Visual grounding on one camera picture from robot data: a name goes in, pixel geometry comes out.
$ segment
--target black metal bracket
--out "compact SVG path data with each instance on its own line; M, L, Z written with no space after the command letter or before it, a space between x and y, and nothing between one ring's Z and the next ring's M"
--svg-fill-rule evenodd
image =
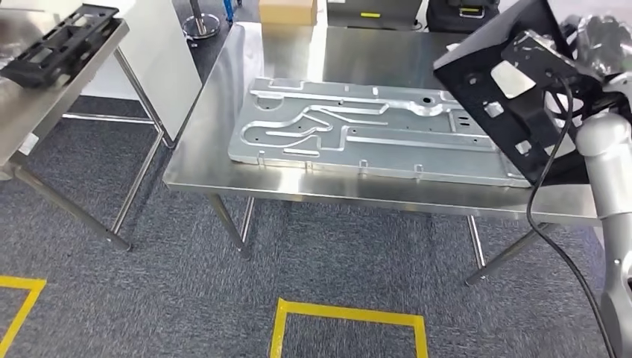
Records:
M83 5L9 62L0 75L22 87L49 87L74 77L120 25L118 9Z
M492 75L504 62L532 82L516 95L508 95ZM584 103L581 113L592 114L617 100L601 91L603 78L572 60L546 0L517 2L437 60L434 74L532 184L560 136L545 104L547 92L563 92L559 78ZM584 159L573 151L554 161L543 185L588 182Z

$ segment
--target white wall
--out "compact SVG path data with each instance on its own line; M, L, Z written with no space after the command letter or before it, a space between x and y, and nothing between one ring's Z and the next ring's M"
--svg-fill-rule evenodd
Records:
M117 7L130 33L119 45L165 128L175 138L202 87L171 0L89 0ZM138 99L111 57L82 95Z

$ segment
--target cardboard box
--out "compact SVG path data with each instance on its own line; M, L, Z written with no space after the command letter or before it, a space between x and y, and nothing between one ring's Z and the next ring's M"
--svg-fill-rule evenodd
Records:
M317 0L259 0L262 24L316 25Z

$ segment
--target metal stand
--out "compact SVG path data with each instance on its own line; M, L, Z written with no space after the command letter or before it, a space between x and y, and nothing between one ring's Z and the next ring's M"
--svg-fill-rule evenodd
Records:
M97 121L106 121L106 122L125 122L125 123L139 123L139 124L148 124L151 123L154 125L157 131L156 139L152 144L149 152L145 156L145 160L142 163L142 166L134 178L134 182L132 183L132 187L128 191L125 201L121 206L121 209L116 216L116 220L112 225L112 229L108 230L102 223L100 223L97 219L93 218L90 214L88 214L85 210L81 209L78 205L61 195L59 192L52 189L50 186L44 184L36 175L29 172L26 168L24 168L21 164L11 163L11 170L13 175L21 181L25 182L30 187L34 188L39 194L43 195L50 202L61 207L65 211L71 213L74 217L86 223L91 229L93 229L98 235L103 236L107 241L111 242L117 248L122 250L129 251L132 245L128 242L125 242L121 239L118 234L121 230L121 226L123 225L123 221L127 217L127 214L130 210L130 207L136 197L136 194L139 191L142 180L145 178L149 167L151 166L151 162L154 160L156 153L158 152L158 148L160 147L160 142L164 142L167 148L173 148L175 146L174 141L169 137L167 131L158 116L158 113L154 106L152 105L149 97L143 90L138 78L130 68L130 64L127 62L127 59L117 48L114 51L114 57L117 59L118 63L121 65L123 72L127 76L127 79L132 84L132 87L136 91L140 102L145 109L145 112L149 116L151 121L143 118L133 118L133 117L119 117L119 116L99 116L99 115L87 115L87 114L70 114L67 113L64 115L64 118L67 119L88 119L88 120L97 120Z
M44 198L49 200L52 204L57 205L58 207L71 213L75 218L86 223L93 231L95 231L95 233L97 233L99 236L102 236L108 242L114 244L116 248L125 251L129 251L132 248L131 244L125 242L115 233L108 230L97 219L93 218L85 210L81 209L81 207L67 199L65 196L61 195L59 192L55 191L55 189L44 184L44 182L42 182L35 174L29 172L23 166L15 166L13 168L13 174L16 176L16 178L20 179L31 188L35 189L35 191L37 191Z
M559 226L558 224L546 224L546 223L542 223L538 225L538 227L545 232L553 231L558 226ZM494 272L500 266L502 266L503 263L506 263L507 261L511 260L517 254L521 253L524 249L531 246L533 243L535 243L539 239L540 239L540 236L538 236L538 234L535 231L533 230L529 231L526 235L524 235L523 237L518 239L518 241L512 244L512 246L504 250L498 256L494 257L494 259L491 260L487 265L484 265L476 273L468 277L465 280L465 284L468 286L472 286L476 284L477 282L479 282L480 280L486 278L492 272Z
M467 216L467 226L470 229L470 237L472 238L474 255L476 256L476 265L478 266L478 269L482 269L483 267L485 267L485 257L483 256L481 240L478 237L478 229L476 228L476 221L474 220L474 216Z
M182 24L184 34L192 40L202 40L217 35L220 30L218 17L209 13L202 13L198 0L191 0L190 2L193 16L190 16Z
M112 232L114 234L117 234L117 235L119 234L119 231L121 230L121 225L123 225L123 221L125 220L125 217L127 216L127 212L130 210L130 207L132 206L134 198L136 197L136 193L138 192L138 189L140 188L140 184L143 178L147 174L147 170L149 169L151 162L154 161L154 157L156 156L156 152L158 152L158 148L160 147L160 142L162 141L162 138L164 136L165 136L164 132L162 131L158 132L153 145L151 145L151 149L149 149L149 153L147 153L145 160L142 162L140 171L136 175L136 178L134 178L132 187L130 188L130 191L127 193L127 196L125 197L125 201L123 202L123 206L121 207L121 209L118 212L118 215L116 216L116 220L114 220L114 225L112 225Z
M255 198L249 197L246 205L246 212L244 214L244 221L241 223L241 231L237 231L235 223L230 218L230 214L217 194L206 194L206 197L211 201L211 205L217 213L224 229L228 232L228 236L233 241L233 244L237 247L240 255L245 259L250 259L250 252L246 246L246 238L250 229L250 223L252 222L253 209L255 204Z

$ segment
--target table leg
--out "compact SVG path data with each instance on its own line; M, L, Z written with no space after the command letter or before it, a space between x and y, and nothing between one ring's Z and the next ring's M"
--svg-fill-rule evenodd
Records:
M542 231L545 231L545 232L546 231L552 231L557 226L559 226L559 225L557 225L557 224L546 224L546 223L542 223L542 224L538 225L538 227ZM536 242L539 239L540 239L540 236L535 231L533 231L533 230L529 231L526 235L524 235L523 237L518 239L518 241L516 241L514 244L512 244L512 246L510 246L509 248L504 250L498 256L494 257L493 260L491 260L490 262L487 263L487 265L483 266L481 269L479 269L477 272L475 272L472 276L468 277L465 280L465 284L468 285L468 286L473 286L474 284L476 284L477 282L479 282L483 278L489 276L492 272L494 272L500 266L502 266L502 264L504 264L507 261L511 260L517 254L522 252L522 250L524 250L525 248L531 246L531 244L533 244L534 242Z
M147 153L147 156L145 157L145 161L142 163L140 171L138 172L138 174L136 175L136 178L134 179L134 182L132 183L132 187L130 188L130 191L127 193L127 196L125 197L123 206L119 210L118 215L116 216L116 220L114 220L114 225L112 225L112 232L115 235L118 235L119 231L121 230L121 225L123 225L123 221L125 220L125 217L127 216L127 212L130 210L130 207L132 206L134 198L136 197L136 193L138 193L140 184L142 183L142 180L145 178L145 175L147 174L147 170L149 169L151 162L154 160L154 157L156 156L156 152L158 152L158 148L160 147L160 142L162 141L163 136L164 136L164 133L162 131L159 131L158 135L156 136L156 139L154 140L153 145L151 146L151 149L149 149L149 152Z
M206 197L211 201L211 205L213 206L215 213L220 219L226 232L228 232L228 237L237 247L237 251L239 251L243 258L249 259L250 252L246 247L246 235L248 233L248 228L250 227L250 219L254 208L254 198L248 198L246 216L244 217L244 224L241 226L240 233L237 231L237 227L235 226L233 219L230 217L230 214L228 213L228 210L226 209L226 206L220 196L217 194L207 194Z
M485 267L485 256L483 255L481 240L478 237L478 229L476 228L476 221L474 219L474 216L467 216L467 226L470 229L470 238L472 238L472 245L474 246L476 265L478 266L478 269L482 269Z
M13 169L13 174L16 178L20 179L31 188L35 189L35 191L44 196L52 204L61 207L68 213L71 213L75 218L87 224L98 235L103 236L107 241L114 244L116 248L125 251L129 251L132 248L131 244L108 230L97 219L93 218L85 210L81 209L81 207L61 195L59 192L55 191L55 189L52 189L50 186L44 184L35 174L29 172L23 166L15 166L15 168Z
M182 24L182 31L191 40L202 40L217 35L221 28L219 18L210 13L202 13L199 0L189 0L193 16Z
M123 73L125 73L125 76L127 77L130 84L134 88L134 91L138 95L140 99L140 104L147 113L147 116L149 117L149 119L151 119L152 122L154 122L154 127L156 127L156 131L162 133L162 141L165 143L167 148L172 149L173 147L175 147L174 140L172 140L169 136L164 124L162 123L162 120L160 119L160 116L158 115L158 112L156 111L156 108L154 108L154 105L149 100L147 93L145 93L145 90L142 88L139 79L136 77L136 74L132 70L130 63L127 62L127 58L125 57L123 52L121 52L120 48L114 50L114 58L123 69Z

